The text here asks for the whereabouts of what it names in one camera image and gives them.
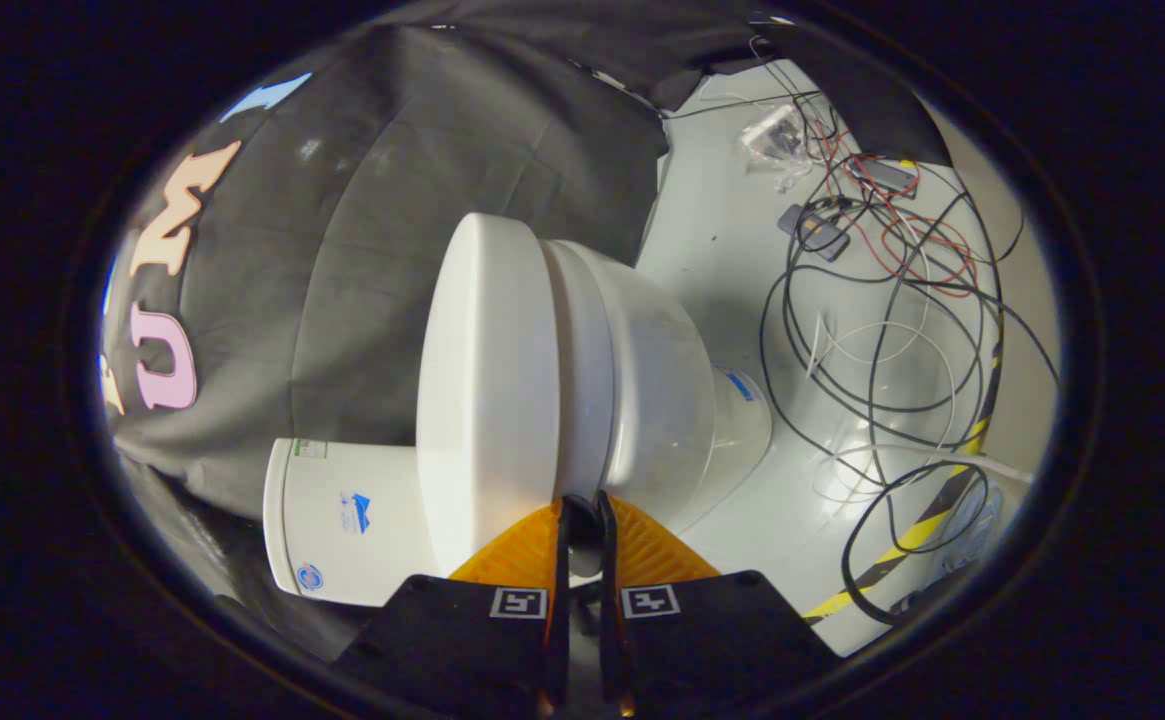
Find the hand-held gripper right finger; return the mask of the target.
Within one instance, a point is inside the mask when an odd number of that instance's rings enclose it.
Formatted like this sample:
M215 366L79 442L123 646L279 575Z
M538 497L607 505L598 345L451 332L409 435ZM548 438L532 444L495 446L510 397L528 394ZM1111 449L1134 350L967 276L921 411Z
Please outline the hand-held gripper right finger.
M601 493L602 696L626 719L742 719L842 657L756 570L723 573L650 514Z

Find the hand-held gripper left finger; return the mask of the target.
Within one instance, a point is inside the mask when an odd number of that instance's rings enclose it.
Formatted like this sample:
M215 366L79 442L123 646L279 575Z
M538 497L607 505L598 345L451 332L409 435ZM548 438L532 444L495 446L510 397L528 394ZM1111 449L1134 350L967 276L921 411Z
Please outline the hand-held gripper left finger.
M338 669L446 717L553 717L567 698L569 529L558 500L450 577L408 577Z

